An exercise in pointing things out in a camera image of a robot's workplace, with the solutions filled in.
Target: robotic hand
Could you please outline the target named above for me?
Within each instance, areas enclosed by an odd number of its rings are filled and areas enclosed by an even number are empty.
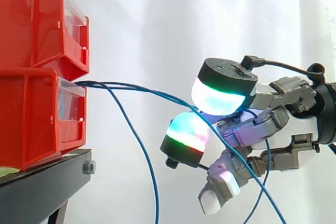
[[[283,77],[270,85],[257,83],[254,67],[274,65],[307,75]],[[308,71],[245,56],[241,63],[206,59],[196,80],[192,98],[226,142],[247,161],[257,176],[268,168],[268,152],[249,156],[252,150],[271,148],[270,170],[302,166],[319,144],[336,140],[336,83],[324,82],[324,67],[313,64]],[[198,167],[208,139],[208,126],[193,112],[177,116],[167,130],[161,150],[166,164]],[[207,170],[207,183],[198,199],[205,214],[213,214],[240,193],[252,175],[241,160],[226,149]]]

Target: blue cable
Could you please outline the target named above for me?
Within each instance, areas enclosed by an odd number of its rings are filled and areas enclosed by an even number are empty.
[[[106,86],[106,84],[126,86],[126,87],[129,87],[129,88],[135,88],[134,91],[142,91],[142,92],[149,92],[149,93],[156,94],[156,95],[158,95],[158,96],[160,96],[162,98],[165,98],[167,100],[170,100],[170,101],[172,101],[174,103],[177,103],[179,105],[183,105],[185,107],[190,108],[192,111],[194,111],[210,127],[210,129],[215,133],[215,135],[220,139],[220,141],[226,146],[226,148],[228,148],[233,154],[235,154],[240,159],[240,161],[246,166],[246,169],[251,173],[251,175],[254,178],[254,180],[258,183],[258,185],[261,187],[262,191],[266,194],[267,198],[269,199],[270,203],[272,204],[274,210],[278,214],[278,216],[281,219],[282,223],[286,223],[286,221],[285,221],[282,213],[280,212],[279,208],[275,204],[275,202],[272,199],[271,195],[269,194],[269,192],[267,191],[267,189],[265,188],[265,186],[261,183],[261,181],[258,179],[257,175],[254,173],[254,171],[252,170],[252,168],[245,161],[245,159],[222,138],[222,136],[219,134],[219,132],[197,111],[197,109],[194,106],[191,106],[187,102],[185,102],[182,99],[177,98],[177,97],[175,97],[173,95],[170,95],[170,94],[167,94],[167,93],[164,93],[164,92],[160,92],[160,91],[150,90],[150,89],[144,88],[142,86],[133,85],[133,84],[129,84],[129,83],[80,81],[80,82],[77,82],[76,84],[80,85],[80,86],[88,86],[88,87],[93,87],[93,88],[96,88],[94,86],[94,84],[98,84],[98,85],[101,85],[101,86],[102,85]]]
[[[156,178],[155,178],[155,174],[154,174],[154,168],[152,165],[152,162],[149,158],[148,152],[144,146],[144,144],[142,143],[139,135],[137,134],[137,132],[135,131],[130,119],[128,118],[125,109],[123,108],[121,102],[119,101],[119,99],[117,98],[117,96],[113,93],[112,89],[109,88],[108,86],[106,86],[105,84],[101,83],[101,82],[95,82],[96,84],[101,85],[101,87],[104,87],[106,90],[108,90],[108,92],[111,94],[111,96],[114,98],[115,102],[117,103],[121,113],[123,114],[128,126],[130,127],[132,133],[134,134],[135,138],[138,140],[138,143],[141,147],[141,150],[143,152],[143,154],[145,155],[150,173],[151,173],[151,177],[152,177],[152,183],[153,183],[153,187],[154,187],[154,194],[155,194],[155,206],[156,206],[156,211],[155,211],[155,224],[159,224],[159,212],[160,212],[160,204],[159,204],[159,190],[157,189],[158,185],[156,183]]]
[[[255,118],[258,117],[257,114],[254,113],[251,110],[245,110],[245,111],[250,113],[251,115],[253,115]],[[271,148],[269,146],[269,142],[268,142],[267,138],[265,139],[265,142],[266,142],[266,147],[267,147],[267,152],[268,152],[268,165],[267,165],[266,176],[265,176],[264,182],[262,183],[264,186],[266,185],[266,181],[267,181],[267,178],[268,178],[268,175],[269,175],[269,172],[270,172],[270,167],[271,167]],[[246,224],[250,220],[250,218],[252,217],[252,215],[256,211],[262,195],[263,195],[263,191],[261,190],[260,193],[259,193],[259,196],[257,198],[257,201],[254,204],[252,211],[250,212],[250,214],[247,216],[246,220],[244,221],[244,224]]]

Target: transparent drawer front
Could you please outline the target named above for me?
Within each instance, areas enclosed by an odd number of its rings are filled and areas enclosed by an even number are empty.
[[[85,97],[85,88],[58,78],[58,119],[63,121],[80,121],[78,116],[78,99]]]
[[[68,33],[80,43],[80,27],[86,25],[86,18],[74,0],[64,0],[64,20]]]

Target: red storage drawer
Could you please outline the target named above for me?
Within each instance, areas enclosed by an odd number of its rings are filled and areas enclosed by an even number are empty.
[[[73,0],[0,0],[0,68],[46,67],[77,79],[89,72],[88,26]]]
[[[85,88],[16,68],[0,69],[0,90],[0,167],[26,170],[85,144]]]

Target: white backdrop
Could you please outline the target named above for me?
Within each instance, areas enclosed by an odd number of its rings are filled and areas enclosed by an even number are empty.
[[[203,60],[240,61],[245,54],[306,68],[327,66],[334,80],[334,0],[76,0],[90,17],[90,75],[162,90],[191,101]],[[256,71],[262,82],[293,73],[274,67]],[[197,195],[205,184],[200,169],[164,165],[159,147],[170,119],[183,109],[149,94],[118,93],[142,137],[159,185],[161,224],[242,223],[259,193],[254,181],[212,216]],[[89,90],[87,148],[97,172],[68,205],[66,224],[154,223],[154,195],[141,150],[112,97]],[[211,141],[202,160],[222,151]],[[270,174],[267,188],[289,223],[335,223],[336,157],[327,149],[306,167]],[[278,223],[265,197],[250,223]]]

